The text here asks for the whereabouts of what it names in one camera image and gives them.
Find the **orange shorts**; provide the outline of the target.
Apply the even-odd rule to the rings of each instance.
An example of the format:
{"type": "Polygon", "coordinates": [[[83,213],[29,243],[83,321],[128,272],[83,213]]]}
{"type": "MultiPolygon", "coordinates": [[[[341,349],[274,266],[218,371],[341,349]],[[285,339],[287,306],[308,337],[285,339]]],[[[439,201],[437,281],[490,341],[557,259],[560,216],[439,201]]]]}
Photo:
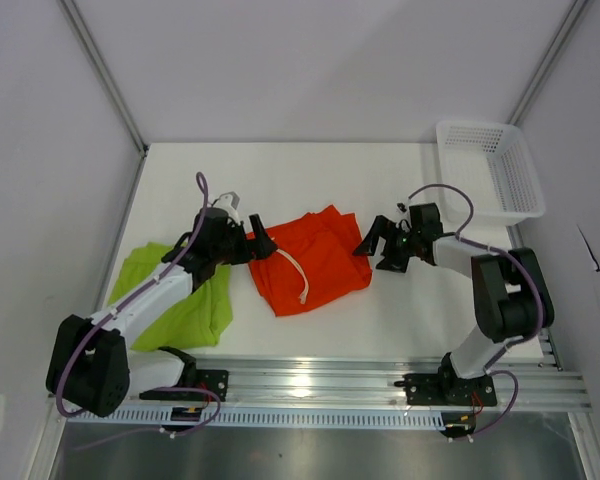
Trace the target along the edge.
{"type": "Polygon", "coordinates": [[[267,229],[277,250],[249,264],[258,293],[277,317],[306,313],[367,288],[369,260],[355,256],[362,242],[356,216],[329,205],[267,229]]]}

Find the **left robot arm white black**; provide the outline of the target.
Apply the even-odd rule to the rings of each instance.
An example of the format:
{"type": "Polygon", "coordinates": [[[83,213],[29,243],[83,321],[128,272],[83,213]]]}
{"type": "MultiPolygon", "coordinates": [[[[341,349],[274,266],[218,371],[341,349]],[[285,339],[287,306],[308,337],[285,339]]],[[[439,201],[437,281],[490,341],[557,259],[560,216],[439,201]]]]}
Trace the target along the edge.
{"type": "Polygon", "coordinates": [[[132,385],[129,350],[139,336],[177,303],[204,286],[221,265],[248,264],[276,252],[259,215],[250,227],[225,207],[204,207],[150,273],[109,307],[87,318],[66,317],[59,325],[46,376],[46,389],[65,417],[112,414],[132,385]]]}

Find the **corner aluminium post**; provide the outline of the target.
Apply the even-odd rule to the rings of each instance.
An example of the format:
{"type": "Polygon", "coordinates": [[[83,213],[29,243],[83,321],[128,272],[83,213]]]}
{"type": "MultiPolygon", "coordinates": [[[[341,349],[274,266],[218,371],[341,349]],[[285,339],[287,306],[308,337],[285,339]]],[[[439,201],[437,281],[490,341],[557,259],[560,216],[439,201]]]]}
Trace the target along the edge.
{"type": "Polygon", "coordinates": [[[571,39],[594,4],[594,0],[573,0],[569,3],[566,13],[560,20],[514,108],[507,117],[507,124],[517,127],[522,125],[561,56],[566,52],[571,39]]]}
{"type": "Polygon", "coordinates": [[[106,59],[102,54],[78,3],[73,0],[59,0],[57,1],[57,4],[69,27],[73,31],[78,44],[83,50],[88,63],[91,65],[96,79],[103,88],[114,113],[122,122],[133,146],[141,155],[144,155],[147,151],[147,144],[142,138],[127,102],[107,65],[106,59]]]}

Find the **left corner aluminium post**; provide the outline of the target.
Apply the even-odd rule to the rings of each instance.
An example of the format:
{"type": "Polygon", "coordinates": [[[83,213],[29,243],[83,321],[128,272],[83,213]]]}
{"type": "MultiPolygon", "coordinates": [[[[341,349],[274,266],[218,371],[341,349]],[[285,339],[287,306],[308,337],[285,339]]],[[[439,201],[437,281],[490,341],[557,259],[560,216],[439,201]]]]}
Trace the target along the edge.
{"type": "Polygon", "coordinates": [[[147,151],[147,144],[142,138],[127,102],[107,65],[106,59],[102,54],[78,3],[73,0],[59,0],[57,1],[57,4],[69,27],[73,31],[78,44],[83,50],[88,63],[91,65],[96,79],[103,88],[114,113],[122,122],[133,146],[141,155],[144,155],[147,151]]]}

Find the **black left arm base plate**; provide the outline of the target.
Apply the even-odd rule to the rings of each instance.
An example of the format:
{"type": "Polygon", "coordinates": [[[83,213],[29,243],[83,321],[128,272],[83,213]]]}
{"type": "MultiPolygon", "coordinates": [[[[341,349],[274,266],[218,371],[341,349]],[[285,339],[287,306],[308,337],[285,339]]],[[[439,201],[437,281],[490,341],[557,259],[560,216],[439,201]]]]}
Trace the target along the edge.
{"type": "Polygon", "coordinates": [[[153,389],[139,394],[141,400],[155,401],[184,401],[184,402],[212,402],[214,397],[201,391],[207,390],[220,398],[221,402],[226,400],[229,386],[229,372],[227,370],[202,369],[195,376],[186,374],[178,381],[175,388],[187,388],[187,391],[167,391],[153,389]]]}

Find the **right corner aluminium post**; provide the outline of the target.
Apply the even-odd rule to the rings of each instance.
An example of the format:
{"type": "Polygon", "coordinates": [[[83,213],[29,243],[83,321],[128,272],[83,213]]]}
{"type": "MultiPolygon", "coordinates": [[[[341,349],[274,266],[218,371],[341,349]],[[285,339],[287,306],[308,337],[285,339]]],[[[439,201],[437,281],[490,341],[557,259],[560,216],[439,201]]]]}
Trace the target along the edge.
{"type": "Polygon", "coordinates": [[[566,13],[560,20],[514,108],[507,117],[507,124],[517,127],[522,125],[561,56],[566,52],[571,39],[594,4],[594,0],[573,0],[569,3],[566,13]]]}

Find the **white plastic perforated basket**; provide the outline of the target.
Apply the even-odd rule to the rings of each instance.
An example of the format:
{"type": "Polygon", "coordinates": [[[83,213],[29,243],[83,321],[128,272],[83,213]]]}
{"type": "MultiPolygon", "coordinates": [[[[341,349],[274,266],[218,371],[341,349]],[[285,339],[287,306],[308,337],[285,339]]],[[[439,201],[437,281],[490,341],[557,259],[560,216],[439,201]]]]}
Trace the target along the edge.
{"type": "Polygon", "coordinates": [[[473,202],[473,221],[509,227],[542,217],[546,203],[522,131],[509,124],[444,120],[436,125],[439,180],[473,202]]]}

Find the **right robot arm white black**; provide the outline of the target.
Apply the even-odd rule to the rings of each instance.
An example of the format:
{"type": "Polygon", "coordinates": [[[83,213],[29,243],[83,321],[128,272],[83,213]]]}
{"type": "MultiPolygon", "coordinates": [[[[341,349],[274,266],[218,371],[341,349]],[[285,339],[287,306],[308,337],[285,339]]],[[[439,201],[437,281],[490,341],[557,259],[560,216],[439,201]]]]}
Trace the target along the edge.
{"type": "Polygon", "coordinates": [[[444,355],[436,373],[407,374],[396,384],[411,405],[460,405],[493,385],[492,368],[506,352],[553,322],[553,305],[533,250],[506,251],[447,232],[433,203],[407,211],[399,222],[377,216],[353,253],[379,253],[379,270],[404,273],[417,258],[471,280],[473,330],[444,355]]]}

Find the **aluminium frame rail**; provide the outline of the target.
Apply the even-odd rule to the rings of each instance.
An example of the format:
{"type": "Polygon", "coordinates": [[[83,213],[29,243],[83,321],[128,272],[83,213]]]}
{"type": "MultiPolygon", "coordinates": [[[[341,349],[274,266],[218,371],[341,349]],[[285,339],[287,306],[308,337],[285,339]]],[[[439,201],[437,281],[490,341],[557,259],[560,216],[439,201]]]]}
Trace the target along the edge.
{"type": "MultiPolygon", "coordinates": [[[[123,400],[140,399],[153,389],[187,391],[175,388],[186,374],[198,370],[227,370],[229,402],[299,402],[326,408],[407,404],[395,381],[411,373],[436,373],[441,361],[347,360],[319,358],[249,358],[203,356],[162,349],[129,357],[132,385],[123,400]]],[[[504,363],[492,369],[497,405],[512,401],[529,411],[588,411],[591,401],[582,376],[565,372],[549,360],[533,366],[504,363]]]]}

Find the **lime green shorts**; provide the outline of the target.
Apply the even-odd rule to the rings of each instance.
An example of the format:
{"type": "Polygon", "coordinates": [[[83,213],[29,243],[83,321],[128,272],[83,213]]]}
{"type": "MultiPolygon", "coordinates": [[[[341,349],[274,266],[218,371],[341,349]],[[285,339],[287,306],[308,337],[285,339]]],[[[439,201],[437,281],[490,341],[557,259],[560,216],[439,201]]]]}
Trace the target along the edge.
{"type": "MultiPolygon", "coordinates": [[[[149,242],[135,248],[125,258],[109,295],[114,303],[137,287],[161,265],[168,245],[149,242]]],[[[139,352],[151,352],[160,347],[187,350],[214,347],[233,320],[229,296],[231,268],[221,265],[215,274],[186,299],[172,305],[132,345],[139,352]]]]}

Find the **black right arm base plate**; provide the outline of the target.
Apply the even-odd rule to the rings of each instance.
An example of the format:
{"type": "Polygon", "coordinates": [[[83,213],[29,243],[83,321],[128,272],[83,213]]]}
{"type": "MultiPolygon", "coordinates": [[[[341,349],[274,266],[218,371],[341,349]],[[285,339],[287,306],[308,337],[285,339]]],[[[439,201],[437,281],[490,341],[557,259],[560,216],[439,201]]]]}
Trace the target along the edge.
{"type": "Polygon", "coordinates": [[[395,381],[393,386],[404,391],[411,406],[486,406],[497,405],[491,377],[461,379],[451,374],[411,373],[395,381]]]}

